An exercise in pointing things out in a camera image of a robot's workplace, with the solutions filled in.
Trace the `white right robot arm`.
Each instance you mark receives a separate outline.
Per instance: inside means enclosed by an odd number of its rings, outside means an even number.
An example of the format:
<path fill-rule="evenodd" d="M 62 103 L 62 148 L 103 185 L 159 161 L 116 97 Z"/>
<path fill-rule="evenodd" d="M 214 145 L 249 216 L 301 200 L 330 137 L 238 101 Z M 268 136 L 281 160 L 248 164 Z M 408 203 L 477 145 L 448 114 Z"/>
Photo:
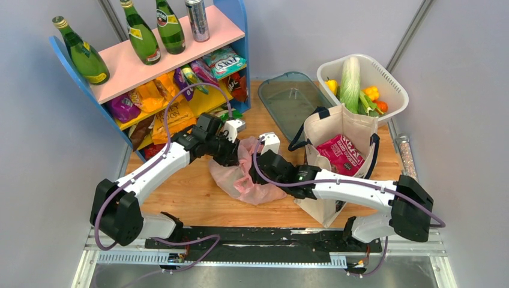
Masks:
<path fill-rule="evenodd" d="M 427 242 L 432 227 L 433 199 L 412 177 L 375 181 L 339 175 L 317 166 L 294 166 L 272 150 L 252 156 L 250 173 L 261 184 L 273 184 L 296 199 L 333 200 L 375 209 L 368 217 L 351 217 L 343 242 L 359 250 L 377 238 L 398 235 Z"/>

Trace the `pink plastic grocery bag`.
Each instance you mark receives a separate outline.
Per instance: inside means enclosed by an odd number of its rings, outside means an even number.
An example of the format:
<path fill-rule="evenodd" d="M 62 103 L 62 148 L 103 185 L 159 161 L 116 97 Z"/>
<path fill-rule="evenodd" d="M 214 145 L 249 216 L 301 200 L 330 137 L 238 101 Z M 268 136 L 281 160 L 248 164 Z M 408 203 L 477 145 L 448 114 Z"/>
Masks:
<path fill-rule="evenodd" d="M 239 165 L 224 167 L 209 160 L 209 172 L 219 188 L 233 199 L 260 205 L 286 197 L 286 193 L 273 184 L 255 184 L 249 174 L 252 153 L 258 140 L 255 137 L 242 139 L 238 148 Z"/>

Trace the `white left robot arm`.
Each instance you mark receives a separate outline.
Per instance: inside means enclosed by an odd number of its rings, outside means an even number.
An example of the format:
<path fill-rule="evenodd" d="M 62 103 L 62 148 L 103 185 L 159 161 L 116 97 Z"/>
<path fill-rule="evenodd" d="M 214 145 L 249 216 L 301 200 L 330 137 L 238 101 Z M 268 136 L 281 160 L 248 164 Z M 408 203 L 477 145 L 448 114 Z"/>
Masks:
<path fill-rule="evenodd" d="M 222 166 L 238 165 L 237 137 L 243 129 L 241 119 L 223 122 L 203 113 L 197 123 L 175 133 L 170 143 L 134 172 L 116 181 L 102 180 L 96 187 L 90 216 L 97 247 L 110 250 L 113 245 L 127 246 L 149 238 L 159 238 L 170 248 L 179 247 L 184 240 L 181 222 L 166 212 L 144 214 L 140 207 L 164 181 L 204 155 Z M 102 244 L 101 234 L 113 245 Z"/>

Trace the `cream canvas tote bag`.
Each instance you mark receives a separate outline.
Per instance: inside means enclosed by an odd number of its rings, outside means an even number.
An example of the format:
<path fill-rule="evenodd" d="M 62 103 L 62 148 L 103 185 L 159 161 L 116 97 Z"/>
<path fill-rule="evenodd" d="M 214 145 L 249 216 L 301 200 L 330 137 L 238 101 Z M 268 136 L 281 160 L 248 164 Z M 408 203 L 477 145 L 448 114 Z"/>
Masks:
<path fill-rule="evenodd" d="M 290 142 L 290 151 L 300 148 L 308 165 L 369 179 L 379 151 L 378 119 L 344 106 L 317 107 Z"/>

